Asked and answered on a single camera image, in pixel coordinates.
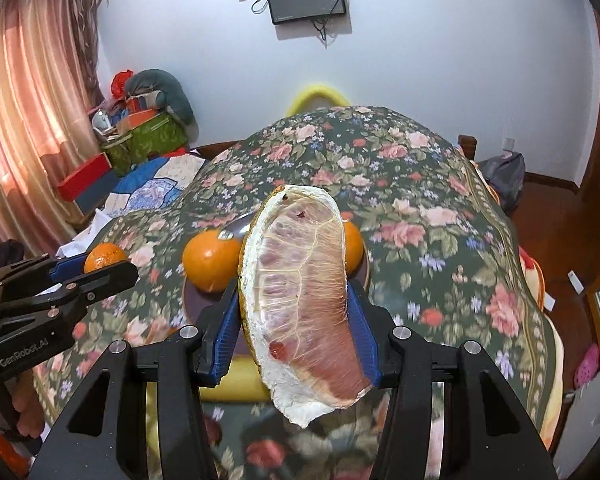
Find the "person's hand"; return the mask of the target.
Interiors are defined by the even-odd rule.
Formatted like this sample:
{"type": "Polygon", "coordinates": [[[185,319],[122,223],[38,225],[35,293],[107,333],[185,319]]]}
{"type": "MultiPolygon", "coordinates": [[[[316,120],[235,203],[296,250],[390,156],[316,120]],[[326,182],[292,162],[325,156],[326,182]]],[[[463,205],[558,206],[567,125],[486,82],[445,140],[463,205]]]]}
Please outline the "person's hand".
{"type": "Polygon", "coordinates": [[[64,368],[65,356],[61,353],[18,376],[12,390],[12,405],[19,418],[17,430],[23,437],[41,437],[46,424],[57,419],[58,386],[52,384],[64,368]]]}

